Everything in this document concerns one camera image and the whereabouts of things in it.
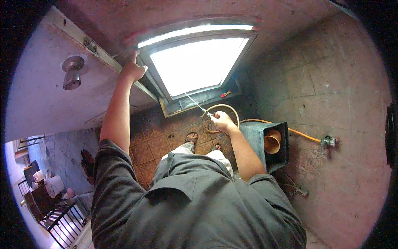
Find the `white container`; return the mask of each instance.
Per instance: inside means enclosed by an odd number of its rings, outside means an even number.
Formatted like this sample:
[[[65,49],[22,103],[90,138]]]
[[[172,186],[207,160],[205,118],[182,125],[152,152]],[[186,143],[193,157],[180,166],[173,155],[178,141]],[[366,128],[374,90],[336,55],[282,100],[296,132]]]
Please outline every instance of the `white container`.
[[[57,194],[59,194],[65,188],[60,176],[47,178],[44,181],[44,185],[51,198],[55,198],[55,196],[57,196]]]
[[[35,178],[35,183],[38,183],[41,180],[44,180],[44,172],[43,172],[43,170],[39,170],[36,173],[34,173],[33,177]]]

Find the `coiled hose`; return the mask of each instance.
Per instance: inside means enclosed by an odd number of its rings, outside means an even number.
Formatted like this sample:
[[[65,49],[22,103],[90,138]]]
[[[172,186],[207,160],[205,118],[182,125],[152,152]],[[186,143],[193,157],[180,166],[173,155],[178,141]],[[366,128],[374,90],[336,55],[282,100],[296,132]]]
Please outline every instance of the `coiled hose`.
[[[234,112],[234,114],[235,114],[235,116],[236,116],[236,121],[237,121],[237,123],[235,123],[235,124],[237,125],[238,129],[239,129],[239,124],[240,124],[240,123],[248,122],[248,121],[258,121],[258,122],[263,122],[263,123],[272,123],[272,122],[265,121],[265,120],[261,120],[261,119],[245,119],[245,120],[239,121],[239,116],[238,116],[238,113],[236,112],[236,110],[235,110],[232,106],[225,105],[225,104],[218,104],[218,105],[212,106],[212,107],[210,107],[209,109],[207,109],[207,111],[210,111],[210,110],[212,110],[212,109],[214,109],[214,108],[216,108],[216,107],[221,107],[221,106],[227,107],[227,108],[231,109],[231,110]],[[210,133],[218,133],[219,131],[210,131],[210,130],[208,130],[208,129],[205,127],[205,125],[204,125],[204,123],[203,123],[203,119],[204,119],[204,118],[205,118],[205,114],[202,115],[202,126],[203,126],[203,129],[204,129],[205,131],[207,131],[207,132],[210,132]],[[308,136],[308,135],[306,135],[306,134],[304,134],[304,133],[301,133],[301,132],[299,132],[299,131],[296,131],[296,130],[293,130],[293,129],[290,129],[290,128],[287,128],[287,129],[288,129],[289,131],[295,132],[295,133],[297,133],[297,134],[299,134],[299,135],[301,135],[301,136],[303,136],[303,137],[306,137],[306,138],[308,138],[308,139],[311,139],[311,140],[313,140],[313,141],[315,141],[315,142],[318,142],[318,143],[321,142],[319,139],[310,137],[310,136]]]

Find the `pink object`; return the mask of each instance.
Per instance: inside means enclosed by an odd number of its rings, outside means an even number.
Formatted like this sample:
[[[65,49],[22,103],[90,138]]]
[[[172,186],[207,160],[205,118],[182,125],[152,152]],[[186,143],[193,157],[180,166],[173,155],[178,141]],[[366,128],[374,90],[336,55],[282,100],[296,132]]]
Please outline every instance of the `pink object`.
[[[76,194],[75,194],[75,192],[73,191],[73,189],[71,189],[71,188],[68,188],[67,190],[66,190],[66,194],[64,194],[64,196],[62,197],[62,198],[64,198],[64,199],[71,199],[72,197],[74,197]]]

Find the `sandal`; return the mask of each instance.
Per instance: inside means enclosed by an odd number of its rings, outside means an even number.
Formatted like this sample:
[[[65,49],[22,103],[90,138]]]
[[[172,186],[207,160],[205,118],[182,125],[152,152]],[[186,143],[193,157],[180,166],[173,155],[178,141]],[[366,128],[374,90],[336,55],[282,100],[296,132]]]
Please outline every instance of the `sandal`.
[[[212,151],[221,151],[221,150],[222,150],[221,144],[216,143],[215,145],[213,145],[213,147],[211,148],[211,150],[207,154],[209,154]]]
[[[189,135],[191,135],[191,134],[196,134],[196,137],[189,137]],[[188,143],[188,142],[193,142],[193,144],[195,145],[196,144],[196,142],[198,142],[198,133],[196,133],[196,132],[189,132],[187,135],[186,135],[186,137],[185,137],[185,142],[186,143]]]

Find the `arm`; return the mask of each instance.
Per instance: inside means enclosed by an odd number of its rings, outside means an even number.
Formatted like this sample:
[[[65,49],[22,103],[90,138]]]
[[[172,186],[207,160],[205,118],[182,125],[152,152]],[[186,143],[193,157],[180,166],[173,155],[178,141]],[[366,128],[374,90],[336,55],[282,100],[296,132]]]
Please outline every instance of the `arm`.
[[[130,89],[148,69],[147,66],[140,67],[136,64],[137,54],[134,52],[132,62],[124,66],[119,75],[99,136],[100,141],[109,139],[127,154],[130,147]]]
[[[239,174],[244,181],[248,182],[256,174],[266,173],[263,164],[242,132],[225,112],[216,112],[211,121],[216,125],[217,129],[229,135]]]

